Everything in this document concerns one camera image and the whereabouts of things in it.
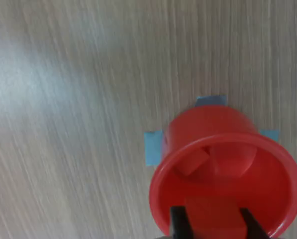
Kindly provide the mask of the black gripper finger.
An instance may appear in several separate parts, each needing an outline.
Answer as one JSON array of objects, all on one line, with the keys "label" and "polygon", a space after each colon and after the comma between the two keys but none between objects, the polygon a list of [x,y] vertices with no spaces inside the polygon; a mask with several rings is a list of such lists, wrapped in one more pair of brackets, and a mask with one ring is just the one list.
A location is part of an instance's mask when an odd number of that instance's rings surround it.
[{"label": "black gripper finger", "polygon": [[246,239],[269,239],[267,233],[247,208],[241,208],[240,213],[247,226]]},{"label": "black gripper finger", "polygon": [[170,209],[171,229],[173,239],[193,239],[194,234],[191,228],[188,215],[184,206],[173,206]]}]

